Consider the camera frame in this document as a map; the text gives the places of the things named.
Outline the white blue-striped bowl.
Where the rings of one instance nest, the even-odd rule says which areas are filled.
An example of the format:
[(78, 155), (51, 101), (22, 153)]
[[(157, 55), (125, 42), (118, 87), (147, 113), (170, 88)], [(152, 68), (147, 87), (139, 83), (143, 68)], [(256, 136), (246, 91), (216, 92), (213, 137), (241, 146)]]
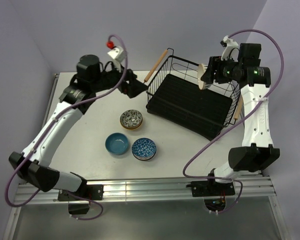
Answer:
[(204, 75), (207, 71), (207, 65), (204, 63), (200, 63), (198, 65), (198, 69), (197, 69), (197, 83), (198, 83), (198, 87), (200, 90), (207, 90), (208, 88), (211, 87), (211, 83), (208, 83), (206, 80), (204, 80)]

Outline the plain blue bowl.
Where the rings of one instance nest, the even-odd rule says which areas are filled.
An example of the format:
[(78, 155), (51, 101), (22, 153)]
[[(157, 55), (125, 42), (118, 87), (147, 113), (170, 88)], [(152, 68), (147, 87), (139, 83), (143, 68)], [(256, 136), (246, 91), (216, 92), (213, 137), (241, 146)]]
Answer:
[(105, 149), (113, 155), (123, 155), (129, 147), (126, 135), (120, 132), (110, 134), (105, 140)]

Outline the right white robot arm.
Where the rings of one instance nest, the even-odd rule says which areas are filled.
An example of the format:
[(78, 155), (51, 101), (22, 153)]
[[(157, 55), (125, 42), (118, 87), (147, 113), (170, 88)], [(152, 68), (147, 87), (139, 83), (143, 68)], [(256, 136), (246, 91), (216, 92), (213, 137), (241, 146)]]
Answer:
[(244, 134), (241, 146), (230, 149), (227, 162), (214, 169), (215, 178), (206, 183), (212, 195), (219, 194), (225, 183), (243, 172), (264, 170), (280, 156), (270, 133), (267, 94), (272, 89), (271, 71), (260, 65), (261, 45), (224, 43), (223, 47), (221, 56), (212, 56), (208, 65), (199, 65), (198, 87), (205, 90), (213, 83), (238, 83), (244, 109)]

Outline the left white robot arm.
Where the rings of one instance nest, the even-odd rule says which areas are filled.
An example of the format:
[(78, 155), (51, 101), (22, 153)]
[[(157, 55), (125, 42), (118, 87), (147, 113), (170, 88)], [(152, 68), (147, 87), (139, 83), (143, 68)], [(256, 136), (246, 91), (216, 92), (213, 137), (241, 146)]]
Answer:
[(88, 193), (87, 180), (73, 172), (65, 173), (50, 168), (52, 158), (59, 145), (74, 126), (88, 111), (89, 107), (101, 97), (119, 90), (129, 98), (146, 91), (148, 86), (137, 79), (131, 69), (110, 61), (111, 70), (103, 69), (96, 55), (88, 54), (80, 58), (76, 74), (70, 80), (59, 102), (35, 139), (21, 152), (13, 152), (9, 162), (17, 175), (42, 192), (52, 189), (68, 191), (76, 200)]

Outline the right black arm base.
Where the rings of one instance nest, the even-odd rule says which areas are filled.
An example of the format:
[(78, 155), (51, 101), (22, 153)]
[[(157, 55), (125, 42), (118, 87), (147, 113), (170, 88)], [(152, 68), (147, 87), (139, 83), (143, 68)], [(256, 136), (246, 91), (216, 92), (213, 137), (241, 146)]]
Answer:
[(191, 181), (186, 187), (191, 189), (194, 198), (215, 197), (204, 200), (206, 208), (214, 212), (223, 211), (226, 207), (226, 196), (235, 195), (232, 183), (218, 183), (214, 179)]

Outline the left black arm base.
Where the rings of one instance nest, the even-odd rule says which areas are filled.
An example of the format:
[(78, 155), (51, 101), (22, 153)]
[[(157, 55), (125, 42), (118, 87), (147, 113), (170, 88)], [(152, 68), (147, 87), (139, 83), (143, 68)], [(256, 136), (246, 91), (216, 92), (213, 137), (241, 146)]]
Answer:
[(92, 205), (98, 205), (100, 213), (97, 216), (99, 217), (104, 211), (103, 206), (98, 202), (103, 199), (103, 193), (104, 186), (102, 184), (86, 185), (76, 192), (60, 190), (57, 201), (68, 202), (68, 213), (76, 217), (86, 215)]

